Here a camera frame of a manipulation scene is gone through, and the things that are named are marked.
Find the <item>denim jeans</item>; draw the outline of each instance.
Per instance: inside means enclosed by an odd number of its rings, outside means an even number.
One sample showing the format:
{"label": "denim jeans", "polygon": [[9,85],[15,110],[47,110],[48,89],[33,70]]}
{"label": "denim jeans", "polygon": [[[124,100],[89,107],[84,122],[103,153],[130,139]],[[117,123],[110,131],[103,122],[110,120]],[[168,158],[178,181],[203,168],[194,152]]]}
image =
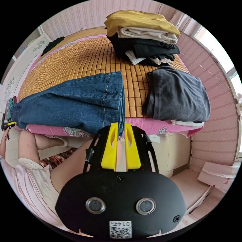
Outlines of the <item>denim jeans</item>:
{"label": "denim jeans", "polygon": [[10,109],[19,128],[27,124],[70,127],[90,134],[111,123],[124,131],[125,97],[121,72],[68,80],[32,94]]}

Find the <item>shoe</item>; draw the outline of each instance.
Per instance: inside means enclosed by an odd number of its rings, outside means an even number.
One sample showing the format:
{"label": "shoe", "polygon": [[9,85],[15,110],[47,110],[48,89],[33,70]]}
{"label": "shoe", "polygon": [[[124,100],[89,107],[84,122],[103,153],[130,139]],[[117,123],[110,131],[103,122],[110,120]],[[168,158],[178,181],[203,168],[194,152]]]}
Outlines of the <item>shoe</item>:
{"label": "shoe", "polygon": [[54,136],[53,139],[54,138],[61,139],[64,142],[64,144],[61,147],[64,147],[64,148],[68,147],[68,141],[65,138],[62,138],[60,136]]}

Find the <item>pink shirt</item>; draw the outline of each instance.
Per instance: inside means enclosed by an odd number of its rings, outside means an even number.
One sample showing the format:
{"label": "pink shirt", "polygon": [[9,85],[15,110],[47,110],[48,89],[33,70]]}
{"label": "pink shirt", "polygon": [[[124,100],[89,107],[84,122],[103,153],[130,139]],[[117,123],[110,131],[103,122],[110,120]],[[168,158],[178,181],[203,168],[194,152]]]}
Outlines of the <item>pink shirt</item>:
{"label": "pink shirt", "polygon": [[10,166],[1,155],[0,162],[9,184],[25,207],[47,223],[69,231],[59,217],[46,205],[28,170],[21,165]]}

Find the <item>red stain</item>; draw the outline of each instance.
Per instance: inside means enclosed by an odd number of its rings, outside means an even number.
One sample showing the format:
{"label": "red stain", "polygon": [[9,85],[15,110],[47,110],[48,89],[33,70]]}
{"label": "red stain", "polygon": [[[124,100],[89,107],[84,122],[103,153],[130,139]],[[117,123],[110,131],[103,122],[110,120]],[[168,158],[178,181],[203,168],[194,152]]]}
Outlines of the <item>red stain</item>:
{"label": "red stain", "polygon": [[229,178],[227,178],[227,181],[224,184],[226,185],[228,183],[228,181],[229,181]]}

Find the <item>yellow cloth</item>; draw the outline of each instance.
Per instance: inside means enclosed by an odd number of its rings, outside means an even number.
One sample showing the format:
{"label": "yellow cloth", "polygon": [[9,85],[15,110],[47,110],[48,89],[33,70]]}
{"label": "yellow cloth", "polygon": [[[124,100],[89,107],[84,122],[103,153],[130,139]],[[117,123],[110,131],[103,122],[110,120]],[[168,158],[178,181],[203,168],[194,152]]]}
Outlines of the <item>yellow cloth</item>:
{"label": "yellow cloth", "polygon": [[167,31],[180,37],[179,30],[163,15],[156,13],[146,13],[134,10],[120,10],[107,16],[104,22],[107,27],[107,36],[111,37],[122,27],[151,28]]}

